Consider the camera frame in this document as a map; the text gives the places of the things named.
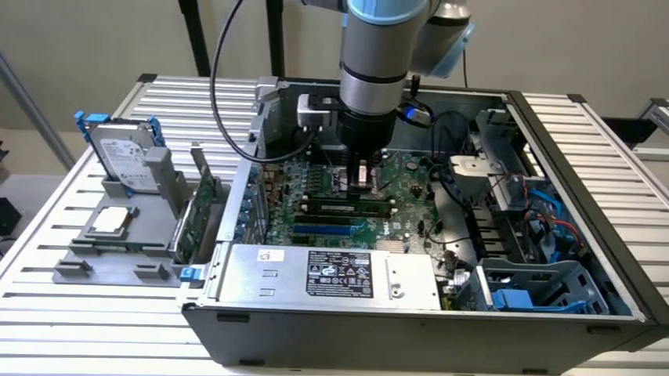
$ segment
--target motherboard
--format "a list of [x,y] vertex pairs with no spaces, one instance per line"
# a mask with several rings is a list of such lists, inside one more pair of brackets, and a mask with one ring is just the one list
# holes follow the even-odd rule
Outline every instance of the motherboard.
[[439,249],[424,237],[437,221],[432,162],[391,152],[372,167],[371,192],[348,202],[345,167],[332,160],[336,163],[335,156],[304,156],[265,165],[265,244],[425,252],[435,259]]

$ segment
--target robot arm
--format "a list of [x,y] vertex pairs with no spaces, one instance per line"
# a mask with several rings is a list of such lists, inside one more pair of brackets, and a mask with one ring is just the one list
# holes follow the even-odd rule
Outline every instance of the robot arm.
[[345,12],[336,134],[348,181],[392,137],[408,71],[447,77],[472,26],[464,0],[301,0]]

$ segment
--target black cable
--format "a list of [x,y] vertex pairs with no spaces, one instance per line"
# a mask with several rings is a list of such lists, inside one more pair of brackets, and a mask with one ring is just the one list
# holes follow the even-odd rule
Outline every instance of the black cable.
[[460,237],[460,238],[457,238],[457,239],[455,239],[455,240],[448,240],[448,241],[437,241],[437,240],[435,240],[435,239],[431,237],[431,232],[433,231],[433,229],[435,229],[435,226],[436,226],[436,223],[437,223],[437,222],[439,222],[439,221],[436,221],[436,222],[433,222],[433,223],[431,224],[431,226],[429,226],[429,230],[427,231],[427,239],[429,239],[429,241],[431,241],[432,243],[435,243],[435,244],[441,244],[441,245],[447,245],[447,244],[457,243],[457,242],[459,242],[459,241],[461,241],[461,240],[471,239],[471,237]]
[[461,50],[461,75],[464,77],[464,87],[468,89],[468,79],[467,79],[467,50]]
[[384,189],[385,189],[385,187],[387,187],[387,186],[389,186],[389,184],[391,184],[391,183],[392,183],[396,179],[399,179],[399,176],[401,176],[401,174],[396,174],[396,175],[395,175],[395,177],[393,177],[392,179],[389,179],[389,180],[387,181],[387,183],[385,183],[385,184],[383,184],[383,186],[377,189],[377,191],[376,191],[376,192],[380,192],[381,190],[384,190]]
[[440,187],[443,188],[443,190],[445,191],[445,193],[448,194],[448,197],[449,199],[457,204],[457,206],[461,208],[461,210],[465,212],[468,212],[468,207],[467,205],[464,204],[464,202],[461,202],[459,200],[459,198],[455,196],[455,194],[452,193],[452,191],[449,190],[449,187],[448,187],[448,184],[445,183],[444,179],[443,179],[443,175],[440,174],[440,172],[443,171],[443,168],[439,170],[439,183],[440,183]]
[[232,147],[233,151],[238,154],[238,156],[244,159],[248,159],[250,162],[256,163],[280,163],[282,161],[286,161],[292,157],[294,157],[298,153],[301,153],[308,145],[311,144],[311,141],[313,141],[315,138],[315,132],[309,132],[308,137],[305,138],[304,143],[297,147],[292,152],[288,154],[280,156],[280,157],[273,157],[273,158],[257,158],[252,156],[250,154],[245,153],[241,148],[237,146],[237,144],[233,142],[232,137],[229,137],[228,131],[225,130],[225,127],[222,125],[222,120],[220,119],[220,114],[218,114],[218,105],[216,103],[216,70],[218,69],[218,57],[220,57],[220,50],[222,49],[222,42],[225,40],[225,35],[228,34],[228,29],[229,29],[229,24],[232,23],[232,18],[234,14],[237,13],[238,6],[241,5],[242,0],[237,0],[234,3],[232,10],[229,11],[228,18],[225,19],[222,29],[220,31],[220,36],[218,36],[218,41],[216,43],[216,50],[213,52],[213,62],[210,63],[210,75],[209,75],[209,101],[210,101],[210,110],[212,110],[212,115],[213,115],[213,120],[216,121],[216,126],[218,127],[220,134],[225,138],[225,141],[228,142],[229,147]]

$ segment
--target blue cable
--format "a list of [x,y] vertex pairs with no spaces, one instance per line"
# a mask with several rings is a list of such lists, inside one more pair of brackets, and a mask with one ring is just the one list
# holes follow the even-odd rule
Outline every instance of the blue cable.
[[562,218],[562,205],[558,201],[552,200],[552,198],[539,190],[528,190],[527,194],[532,194],[534,196],[539,197],[543,201],[550,202],[555,207],[556,218],[558,219]]

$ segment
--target blue connector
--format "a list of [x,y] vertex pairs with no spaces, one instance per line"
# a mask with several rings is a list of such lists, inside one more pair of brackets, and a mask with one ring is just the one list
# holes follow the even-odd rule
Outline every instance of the blue connector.
[[200,280],[200,275],[201,275],[201,269],[192,268],[188,266],[180,270],[178,280],[181,282],[194,282]]

